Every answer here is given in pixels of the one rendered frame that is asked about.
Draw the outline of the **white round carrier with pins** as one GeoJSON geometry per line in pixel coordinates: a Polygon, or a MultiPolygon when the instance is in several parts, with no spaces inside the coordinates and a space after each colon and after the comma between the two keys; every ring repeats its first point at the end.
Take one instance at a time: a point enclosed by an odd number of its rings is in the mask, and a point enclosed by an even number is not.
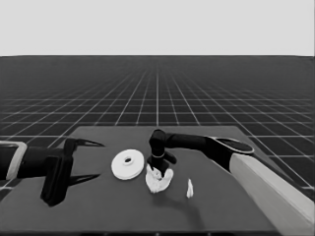
{"type": "Polygon", "coordinates": [[[159,193],[168,188],[173,178],[174,172],[171,169],[171,177],[168,179],[161,179],[159,171],[152,171],[150,166],[147,165],[146,184],[151,193],[159,193]]]}

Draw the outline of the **small thin white T-shaped piece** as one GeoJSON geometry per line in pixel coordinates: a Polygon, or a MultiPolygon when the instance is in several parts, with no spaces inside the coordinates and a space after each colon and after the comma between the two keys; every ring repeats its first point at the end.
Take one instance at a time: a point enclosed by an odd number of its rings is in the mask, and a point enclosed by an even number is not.
{"type": "Polygon", "coordinates": [[[188,182],[187,182],[187,192],[186,192],[186,198],[187,199],[190,199],[192,198],[194,195],[194,188],[193,188],[193,184],[192,184],[192,181],[191,179],[188,179],[188,182]]]}

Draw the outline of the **large thick white disc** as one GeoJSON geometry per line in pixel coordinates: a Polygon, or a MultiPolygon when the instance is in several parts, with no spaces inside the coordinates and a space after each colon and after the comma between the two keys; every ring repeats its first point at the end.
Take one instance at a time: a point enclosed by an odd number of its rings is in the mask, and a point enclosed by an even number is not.
{"type": "Polygon", "coordinates": [[[111,161],[112,174],[119,180],[137,177],[145,165],[144,155],[137,149],[124,149],[111,161]]]}

